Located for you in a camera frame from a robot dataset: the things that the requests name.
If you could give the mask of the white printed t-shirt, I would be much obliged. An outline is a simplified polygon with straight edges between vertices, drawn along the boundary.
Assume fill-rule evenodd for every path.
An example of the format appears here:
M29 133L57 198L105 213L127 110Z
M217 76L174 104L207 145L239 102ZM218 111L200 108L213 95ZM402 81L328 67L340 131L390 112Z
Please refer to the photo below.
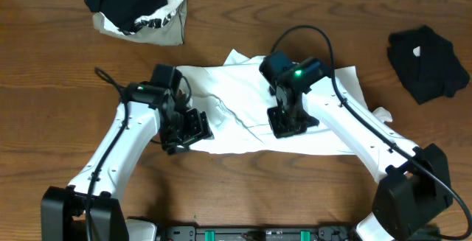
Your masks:
M191 145L211 154L242 154L261 150L307 155L349 155L349 149L325 125L308 128L302 135L278 139L268 122L267 110L277 102L259 72L263 56L248 58L232 50L222 66L179 66L188 79L190 105L206 113L211 139Z

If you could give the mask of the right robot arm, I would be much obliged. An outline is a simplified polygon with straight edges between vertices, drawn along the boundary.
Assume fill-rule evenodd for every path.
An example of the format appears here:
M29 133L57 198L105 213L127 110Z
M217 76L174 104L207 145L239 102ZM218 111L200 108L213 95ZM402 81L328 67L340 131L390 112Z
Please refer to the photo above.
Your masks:
M325 64L312 57L295 64L277 52L264 59L260 72L277 99L267 111L276 138L324 124L377 183L372 212L355 228L361 240L407 240L451 206L445 153L394 132L353 99Z

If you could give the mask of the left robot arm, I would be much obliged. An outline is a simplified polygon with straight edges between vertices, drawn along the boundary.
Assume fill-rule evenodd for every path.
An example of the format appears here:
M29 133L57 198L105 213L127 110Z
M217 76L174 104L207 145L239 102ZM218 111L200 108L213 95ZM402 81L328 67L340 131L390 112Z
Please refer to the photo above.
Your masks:
M65 188L41 200L42 240L155 240L158 227L124 217L120 201L144 149L155 135L169 154L212 136L207 115L179 108L178 87L131 83L114 122L87 165Z

